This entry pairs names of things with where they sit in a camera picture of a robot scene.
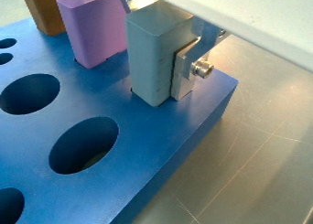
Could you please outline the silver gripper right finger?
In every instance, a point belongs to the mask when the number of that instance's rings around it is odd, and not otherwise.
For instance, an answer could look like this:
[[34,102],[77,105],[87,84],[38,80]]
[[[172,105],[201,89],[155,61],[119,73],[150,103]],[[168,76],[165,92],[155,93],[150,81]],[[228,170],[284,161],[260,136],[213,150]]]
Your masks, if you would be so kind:
[[230,36],[230,32],[197,17],[193,20],[196,39],[177,52],[172,97],[180,101],[192,91],[196,78],[206,79],[214,66],[208,61],[208,52]]

